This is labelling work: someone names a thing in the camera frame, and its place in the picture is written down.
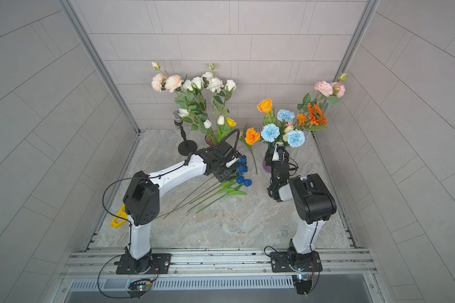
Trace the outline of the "blue purple glass vase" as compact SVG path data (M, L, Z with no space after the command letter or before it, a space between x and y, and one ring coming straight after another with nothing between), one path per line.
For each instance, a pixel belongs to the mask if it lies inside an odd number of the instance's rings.
M275 148L273 146L268 145L267 151L263 158L262 167L268 173L271 173L271 171L272 171L271 165L272 165L272 158L274 155L274 150L275 150Z

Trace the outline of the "pink glass vase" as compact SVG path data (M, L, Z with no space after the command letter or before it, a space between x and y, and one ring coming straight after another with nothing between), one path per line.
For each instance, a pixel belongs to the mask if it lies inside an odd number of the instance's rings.
M214 146L218 143L217 135L216 134L206 135L205 141L206 141L206 144L208 144L208 146Z

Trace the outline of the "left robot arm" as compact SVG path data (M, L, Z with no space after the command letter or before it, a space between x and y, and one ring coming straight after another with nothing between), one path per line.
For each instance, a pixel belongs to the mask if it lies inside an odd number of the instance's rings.
M187 158L167 169L151 174L137 172L127 178L130 184L123 198L125 217L103 209L114 218L127 222L129 242L118 263L127 273L145 273L154 266L150 245L151 225L160 213L161 198L180 184L212 174L220 183L227 181L238 168L240 130L229 132L220 142L200 150L190 150Z

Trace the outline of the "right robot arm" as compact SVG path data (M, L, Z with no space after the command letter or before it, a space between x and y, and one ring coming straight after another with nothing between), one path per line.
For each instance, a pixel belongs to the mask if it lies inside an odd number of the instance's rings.
M315 242L322 227L337 212L336 202L318 174L291 177L289 153L284 145L269 146L265 165L270 167L268 195L277 202L294 201L300 218L297 232L289 242L287 258L295 271L308 269L318 260Z

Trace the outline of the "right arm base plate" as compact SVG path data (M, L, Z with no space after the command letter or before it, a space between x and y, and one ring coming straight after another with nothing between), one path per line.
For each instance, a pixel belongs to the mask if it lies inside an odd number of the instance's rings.
M274 273L323 271L322 261L317 251L304 255L295 252L271 252L269 256Z

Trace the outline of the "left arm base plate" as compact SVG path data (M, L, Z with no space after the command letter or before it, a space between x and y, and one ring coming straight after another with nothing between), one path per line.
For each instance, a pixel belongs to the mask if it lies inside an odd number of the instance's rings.
M172 254L147 254L139 260L134 259L129 252L121 255L119 261L115 261L117 275L143 275L143 274L167 274Z

